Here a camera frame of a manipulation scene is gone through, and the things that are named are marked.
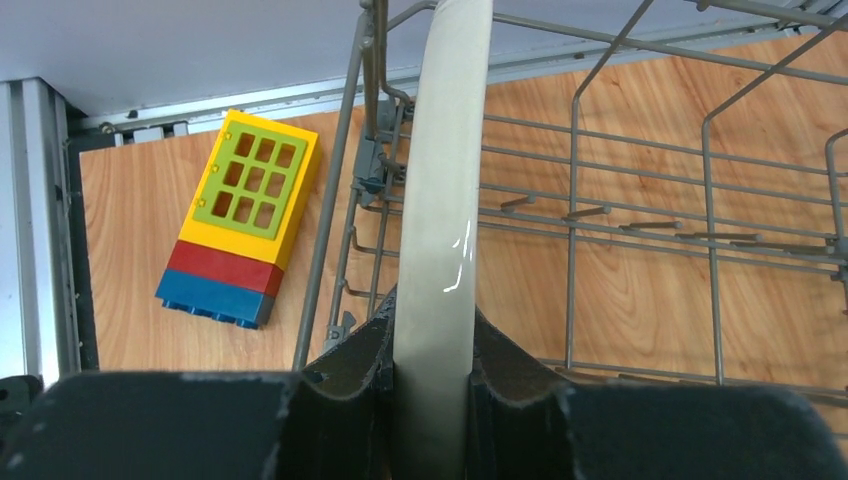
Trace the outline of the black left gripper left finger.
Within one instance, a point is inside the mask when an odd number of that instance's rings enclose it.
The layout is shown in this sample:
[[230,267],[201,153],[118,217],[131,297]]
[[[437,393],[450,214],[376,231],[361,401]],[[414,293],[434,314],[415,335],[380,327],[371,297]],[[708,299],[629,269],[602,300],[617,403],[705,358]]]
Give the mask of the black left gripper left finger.
[[5,479],[382,479],[396,297],[300,371],[98,372],[12,429]]

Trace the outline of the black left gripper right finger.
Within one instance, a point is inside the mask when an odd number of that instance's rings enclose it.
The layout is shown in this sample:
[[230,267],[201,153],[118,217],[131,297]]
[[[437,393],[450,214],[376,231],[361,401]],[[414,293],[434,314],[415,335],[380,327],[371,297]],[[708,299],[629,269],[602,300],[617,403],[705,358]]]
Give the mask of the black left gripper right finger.
[[471,479],[843,479],[811,404],[786,390],[583,384],[474,318]]

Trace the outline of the cream and pink plate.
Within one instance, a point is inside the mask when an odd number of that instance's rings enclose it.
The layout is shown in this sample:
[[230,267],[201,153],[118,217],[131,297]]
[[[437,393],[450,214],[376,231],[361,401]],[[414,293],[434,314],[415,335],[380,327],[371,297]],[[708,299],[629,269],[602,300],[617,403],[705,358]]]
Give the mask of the cream and pink plate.
[[391,471],[465,474],[481,141],[493,5],[441,1],[425,46],[404,189]]

